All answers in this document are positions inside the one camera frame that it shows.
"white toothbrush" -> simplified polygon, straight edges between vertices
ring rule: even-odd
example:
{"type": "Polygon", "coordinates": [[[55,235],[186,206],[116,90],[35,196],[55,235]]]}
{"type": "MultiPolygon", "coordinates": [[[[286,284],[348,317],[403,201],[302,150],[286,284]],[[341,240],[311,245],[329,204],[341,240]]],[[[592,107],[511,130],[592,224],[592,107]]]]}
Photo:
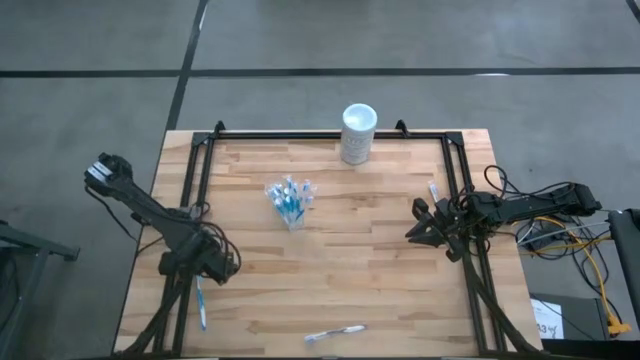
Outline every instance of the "white toothbrush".
{"type": "Polygon", "coordinates": [[[304,337],[304,342],[306,342],[307,344],[312,344],[322,338],[325,338],[333,334],[350,334],[350,333],[365,330],[366,328],[367,328],[366,325],[355,325],[355,326],[347,326],[342,329],[329,330],[329,331],[325,331],[317,334],[311,334],[304,337]]]}

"toothbrush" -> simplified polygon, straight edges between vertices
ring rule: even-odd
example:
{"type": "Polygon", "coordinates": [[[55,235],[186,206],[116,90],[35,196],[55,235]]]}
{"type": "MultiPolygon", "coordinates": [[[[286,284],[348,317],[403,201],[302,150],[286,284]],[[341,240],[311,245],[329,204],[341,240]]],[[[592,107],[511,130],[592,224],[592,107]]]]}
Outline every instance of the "toothbrush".
{"type": "Polygon", "coordinates": [[[204,295],[202,293],[202,287],[200,282],[202,281],[202,276],[196,276],[196,294],[198,296],[198,307],[200,308],[200,325],[202,326],[202,331],[207,331],[207,313],[204,310],[204,295]]]}
{"type": "Polygon", "coordinates": [[[433,201],[438,202],[438,188],[436,187],[436,184],[430,181],[429,190],[431,190],[431,196],[433,196],[433,201]]]}
{"type": "Polygon", "coordinates": [[[314,342],[323,339],[327,336],[330,335],[334,335],[334,334],[350,334],[350,333],[355,333],[355,332],[359,332],[362,330],[365,330],[367,328],[366,325],[355,325],[355,326],[347,326],[344,327],[342,329],[337,329],[337,330],[329,330],[329,331],[324,331],[321,333],[317,333],[317,334],[311,334],[311,335],[307,335],[304,337],[304,342],[306,342],[307,344],[313,344],[314,342]]]}

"yellow cable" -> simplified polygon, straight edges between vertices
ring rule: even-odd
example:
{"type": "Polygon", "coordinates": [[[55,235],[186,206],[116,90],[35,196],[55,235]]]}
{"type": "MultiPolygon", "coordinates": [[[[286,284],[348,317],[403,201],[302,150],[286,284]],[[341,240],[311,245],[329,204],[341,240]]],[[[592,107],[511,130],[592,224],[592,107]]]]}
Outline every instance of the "yellow cable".
{"type": "MultiPolygon", "coordinates": [[[[593,241],[590,241],[589,245],[597,244],[597,243],[599,243],[601,241],[604,241],[604,240],[611,240],[611,237],[610,236],[606,236],[606,237],[597,238],[597,239],[595,239],[593,241]]],[[[547,247],[543,247],[542,249],[539,249],[539,250],[522,252],[520,254],[521,255],[544,254],[544,253],[548,252],[549,250],[570,249],[570,248],[577,248],[577,247],[581,247],[581,246],[584,246],[584,245],[583,244],[569,244],[569,245],[547,246],[547,247]]]]}
{"type": "MultiPolygon", "coordinates": [[[[548,218],[546,216],[540,216],[540,217],[536,217],[534,218],[534,220],[542,220],[542,221],[547,221],[550,222],[552,224],[556,224],[562,228],[566,228],[566,226],[559,222],[556,221],[554,219],[548,218]]],[[[582,241],[580,241],[580,239],[571,231],[568,231],[569,236],[573,239],[573,241],[575,241],[576,243],[582,245],[582,241]]],[[[600,284],[600,292],[601,292],[601,297],[602,297],[602,303],[604,304],[605,310],[607,311],[608,314],[608,319],[609,319],[609,334],[611,335],[617,335],[619,333],[623,333],[623,332],[628,332],[631,331],[631,326],[629,324],[622,324],[620,323],[620,319],[618,319],[617,316],[615,316],[612,312],[611,309],[609,308],[609,302],[607,301],[607,293],[605,291],[604,288],[604,281],[602,281],[602,275],[600,274],[600,269],[598,268],[598,264],[596,263],[596,261],[593,259],[593,257],[591,256],[591,253],[587,250],[587,247],[583,247],[582,250],[584,251],[584,253],[587,255],[587,258],[589,259],[589,261],[591,262],[591,265],[593,265],[593,269],[596,272],[596,276],[598,277],[598,282],[600,284]]]]}

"paper sheet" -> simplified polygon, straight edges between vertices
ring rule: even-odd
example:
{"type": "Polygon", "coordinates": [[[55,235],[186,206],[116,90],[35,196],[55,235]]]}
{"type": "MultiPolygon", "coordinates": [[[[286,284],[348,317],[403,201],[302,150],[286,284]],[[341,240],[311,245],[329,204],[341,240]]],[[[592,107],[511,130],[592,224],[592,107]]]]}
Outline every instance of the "paper sheet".
{"type": "Polygon", "coordinates": [[[533,306],[533,314],[536,317],[540,338],[564,339],[564,332],[562,330],[562,307],[558,304],[534,299],[531,299],[531,306],[533,306]]]}

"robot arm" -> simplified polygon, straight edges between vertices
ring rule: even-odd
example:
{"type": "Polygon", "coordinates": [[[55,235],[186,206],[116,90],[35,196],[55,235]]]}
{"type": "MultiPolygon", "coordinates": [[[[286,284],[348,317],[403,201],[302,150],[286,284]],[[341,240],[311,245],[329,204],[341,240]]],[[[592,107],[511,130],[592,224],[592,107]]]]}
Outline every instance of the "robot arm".
{"type": "Polygon", "coordinates": [[[103,153],[84,175],[87,187],[103,197],[121,201],[163,235],[171,252],[163,255],[161,273],[190,265],[202,253],[209,253],[209,256],[198,272],[205,272],[217,283],[224,284],[237,272],[233,254],[223,251],[226,244],[217,241],[187,212],[167,209],[140,189],[133,182],[131,165],[122,157],[103,153]]]}
{"type": "Polygon", "coordinates": [[[441,199],[431,215],[427,203],[415,199],[412,213],[418,224],[405,237],[411,243],[435,247],[445,244],[447,257],[455,262],[462,257],[464,247],[460,238],[463,236],[482,239],[509,222],[557,213],[590,216],[602,208],[589,188],[582,184],[569,184],[546,193],[506,200],[488,192],[474,192],[465,200],[464,210],[452,211],[451,200],[441,199]]]}

